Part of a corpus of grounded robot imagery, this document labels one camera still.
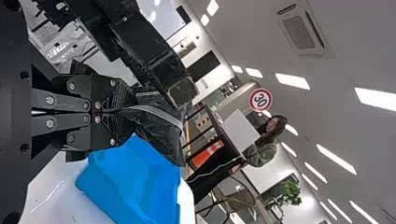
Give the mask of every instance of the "potted plant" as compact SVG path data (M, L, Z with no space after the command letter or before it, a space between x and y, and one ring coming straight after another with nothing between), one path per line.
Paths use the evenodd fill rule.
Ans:
M280 206L289 204L298 206L303 202L300 197L301 189L299 188L298 183L288 180L284 182L284 187L283 195L278 199Z

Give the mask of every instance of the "speed limit sign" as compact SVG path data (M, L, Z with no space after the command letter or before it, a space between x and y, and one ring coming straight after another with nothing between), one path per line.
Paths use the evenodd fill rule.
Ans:
M256 112L268 110L273 102L273 96L270 91L259 88L250 94L248 103L250 108Z

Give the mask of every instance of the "blue box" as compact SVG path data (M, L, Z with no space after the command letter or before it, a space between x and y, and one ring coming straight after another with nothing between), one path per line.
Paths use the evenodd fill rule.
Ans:
M78 189L119 224L179 224L180 169L148 142L91 153Z

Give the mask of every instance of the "fluorescent light panel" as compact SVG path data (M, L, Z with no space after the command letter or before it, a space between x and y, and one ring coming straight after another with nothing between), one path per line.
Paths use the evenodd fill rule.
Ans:
M367 90L362 88L355 88L359 100L364 105L372 105L375 107L396 111L396 94L385 92Z
M355 208L356 211L358 211L362 216L364 216L367 220L369 220L372 224L379 224L375 219L370 217L363 209L361 209L357 204L355 204L352 201L349 201L350 205L352 205L353 208Z
M347 214L341 210L340 207L337 206L337 204L335 204L332 200L328 199L327 201L329 201L329 204L335 209L337 210L337 212L344 217L344 219L346 219L346 221L348 221L349 223L352 223L352 219L350 219L349 216L347 216Z
M284 142L280 143L282 145L283 148L285 148L293 157L297 157L296 152L291 149L288 145L286 145Z
M334 218L335 220L338 220L337 216L332 212L332 210L330 210L330 208L328 208L326 206L326 204L324 204L323 202L320 202L320 205L324 208L324 210L326 210L327 213L329 213L330 216L332 216L332 218Z
M277 80L285 85L297 87L304 90L310 90L308 83L303 77L295 77L291 75L285 75L280 73L275 73Z
M262 72L260 72L257 69L254 68L247 68L247 73L251 76L251 77L260 77L262 78Z
M231 66L231 68L235 71L235 73L240 73L240 74L244 73L244 70L242 70L242 68L239 66L233 65Z
M305 174L303 174L303 179L315 190L318 190L318 187L314 184L314 182L312 182L312 180L310 178L308 178L308 176L306 176Z
M314 175L316 175L321 181L327 184L327 179L319 172L317 171L311 164L308 162L305 162L306 168L308 168Z
M292 134L298 136L297 130L295 128L291 127L289 124L286 125L286 130L288 130Z
M268 110L264 110L262 111L262 113L267 116L268 119L270 119L272 117L271 113Z
M347 163L343 159L339 158L337 155L334 153L330 152L329 149L317 144L317 148L320 151L321 154L325 155L327 158L330 160L334 161L338 165L342 166L344 169L348 170L350 173L353 175L357 175L358 173L355 170L355 167L353 167L351 164Z
M210 16L214 16L216 12L219 10L219 4L216 2L216 0L210 0L210 3L207 6L206 10Z
M149 14L149 20L155 21L155 19L157 19L157 12L152 11L151 14Z
M207 24L209 23L209 18L206 16L206 14L202 16L201 23L203 26L207 26Z

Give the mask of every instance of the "white ceiling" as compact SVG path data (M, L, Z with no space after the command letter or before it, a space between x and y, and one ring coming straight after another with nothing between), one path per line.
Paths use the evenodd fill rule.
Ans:
M396 1L308 0L332 48L332 59L300 59L291 51L276 21L285 1L218 0L219 11L206 29L230 64L262 71L264 78L256 80L275 96L271 113L286 115L300 134L287 132L282 141L296 151L292 159L299 170L318 186L318 199L331 207L331 198L354 223L369 222L348 200L379 223L388 223L379 209L396 217L396 113L362 105L354 87L396 92L396 13L391 12ZM190 0L199 18L208 3ZM311 90L282 85L275 72L304 77ZM321 155L316 144L354 165L358 175ZM329 183L310 173L305 161ZM334 223L347 224L339 214Z

